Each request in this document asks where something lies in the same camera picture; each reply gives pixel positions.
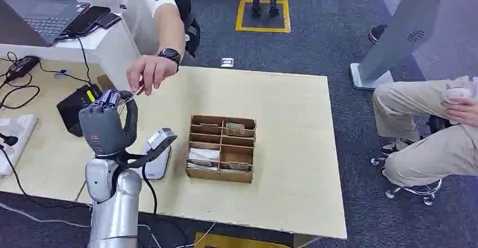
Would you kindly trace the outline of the person's hand with watch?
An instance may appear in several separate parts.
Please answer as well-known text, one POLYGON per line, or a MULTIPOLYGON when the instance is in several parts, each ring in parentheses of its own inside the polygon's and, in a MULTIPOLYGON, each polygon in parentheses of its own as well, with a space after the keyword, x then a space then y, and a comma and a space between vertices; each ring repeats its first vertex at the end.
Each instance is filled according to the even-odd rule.
POLYGON ((132 66, 127 69, 126 75, 132 91, 140 89, 140 81, 143 80, 143 90, 150 95, 153 89, 158 89, 164 79, 173 76, 178 71, 176 62, 152 55, 143 55, 136 59, 132 66))

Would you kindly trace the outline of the seated person's hand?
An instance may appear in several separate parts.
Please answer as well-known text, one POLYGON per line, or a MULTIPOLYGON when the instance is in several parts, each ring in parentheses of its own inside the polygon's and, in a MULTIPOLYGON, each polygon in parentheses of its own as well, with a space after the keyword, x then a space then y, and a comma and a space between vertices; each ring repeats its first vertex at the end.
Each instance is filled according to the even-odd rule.
POLYGON ((477 127, 477 98, 462 96, 443 96, 441 105, 443 118, 450 122, 477 127))

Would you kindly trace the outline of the robot left hand grey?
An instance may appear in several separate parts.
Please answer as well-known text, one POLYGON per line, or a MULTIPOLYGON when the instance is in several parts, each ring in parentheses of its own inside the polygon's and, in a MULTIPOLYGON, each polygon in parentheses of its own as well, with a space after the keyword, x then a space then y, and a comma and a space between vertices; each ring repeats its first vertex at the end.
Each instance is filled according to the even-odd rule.
POLYGON ((101 97, 79 111, 78 117, 87 144, 96 156, 111 156, 136 139, 134 120, 127 117, 123 126, 118 103, 132 97, 132 92, 106 90, 101 97))

